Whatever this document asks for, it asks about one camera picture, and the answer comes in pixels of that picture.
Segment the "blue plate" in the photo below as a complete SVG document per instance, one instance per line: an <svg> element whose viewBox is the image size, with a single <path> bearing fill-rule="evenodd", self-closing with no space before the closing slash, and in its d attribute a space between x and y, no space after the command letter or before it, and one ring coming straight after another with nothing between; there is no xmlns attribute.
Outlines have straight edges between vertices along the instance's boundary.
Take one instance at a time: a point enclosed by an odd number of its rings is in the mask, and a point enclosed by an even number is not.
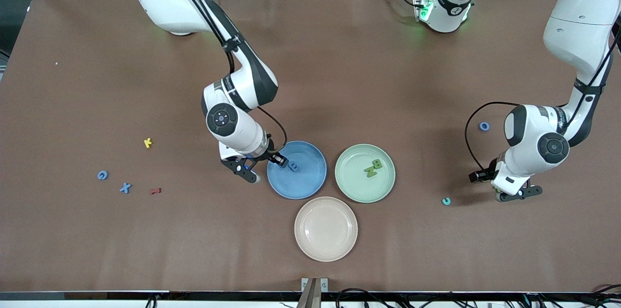
<svg viewBox="0 0 621 308"><path fill-rule="evenodd" d="M275 192L293 200L306 199L317 193L327 178L327 162L323 153L308 142L291 141L281 150L281 154L289 162L297 162L300 169L293 172L288 164L279 167L269 162L267 178Z"/></svg>

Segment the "beige plate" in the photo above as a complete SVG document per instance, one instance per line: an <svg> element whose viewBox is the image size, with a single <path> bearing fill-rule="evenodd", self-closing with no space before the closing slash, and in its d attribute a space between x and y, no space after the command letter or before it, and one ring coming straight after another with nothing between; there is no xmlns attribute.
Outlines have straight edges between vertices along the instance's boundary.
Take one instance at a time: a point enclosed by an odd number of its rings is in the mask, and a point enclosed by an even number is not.
<svg viewBox="0 0 621 308"><path fill-rule="evenodd" d="M319 262L343 259L353 250L359 235L351 207L334 197L317 197L301 207L294 222L295 240L301 251Z"/></svg>

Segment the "green plate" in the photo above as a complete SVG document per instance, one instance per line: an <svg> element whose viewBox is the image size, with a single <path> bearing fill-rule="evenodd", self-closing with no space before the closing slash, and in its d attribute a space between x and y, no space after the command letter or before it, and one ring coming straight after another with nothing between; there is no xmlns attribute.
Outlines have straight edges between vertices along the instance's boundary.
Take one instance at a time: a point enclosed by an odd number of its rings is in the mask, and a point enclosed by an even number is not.
<svg viewBox="0 0 621 308"><path fill-rule="evenodd" d="M377 175L367 178L364 169L379 159L383 167ZM396 180L396 168L390 155L378 146L357 144L348 147L337 159L335 179L340 191L359 203L375 203L392 191Z"/></svg>

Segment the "brown table cover sheet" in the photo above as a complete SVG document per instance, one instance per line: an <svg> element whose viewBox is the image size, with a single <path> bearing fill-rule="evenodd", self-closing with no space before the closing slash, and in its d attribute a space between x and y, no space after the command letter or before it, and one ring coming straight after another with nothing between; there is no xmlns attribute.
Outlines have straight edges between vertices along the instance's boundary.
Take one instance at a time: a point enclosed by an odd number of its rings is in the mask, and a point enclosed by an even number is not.
<svg viewBox="0 0 621 308"><path fill-rule="evenodd" d="M294 237L304 201L220 163L200 109L229 69L213 34L164 32L138 0L33 0L0 81L0 291L621 283L619 54L588 139L532 178L541 195L501 203L468 180L463 129L477 107L560 105L572 91L574 69L542 41L556 0L475 0L452 34L416 23L402 0L217 1L277 76L266 110L324 154L318 195L354 210L353 250L309 259ZM337 186L337 159L357 144L395 165L378 202Z"/></svg>

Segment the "metal table edge bracket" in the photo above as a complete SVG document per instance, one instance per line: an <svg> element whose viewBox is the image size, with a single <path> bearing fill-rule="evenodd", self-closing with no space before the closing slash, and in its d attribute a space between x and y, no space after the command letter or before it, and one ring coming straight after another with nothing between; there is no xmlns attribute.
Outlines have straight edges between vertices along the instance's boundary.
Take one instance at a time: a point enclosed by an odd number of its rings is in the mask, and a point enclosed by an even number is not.
<svg viewBox="0 0 621 308"><path fill-rule="evenodd" d="M301 279L302 294L296 308L321 308L322 294L328 292L328 278L305 277Z"/></svg>

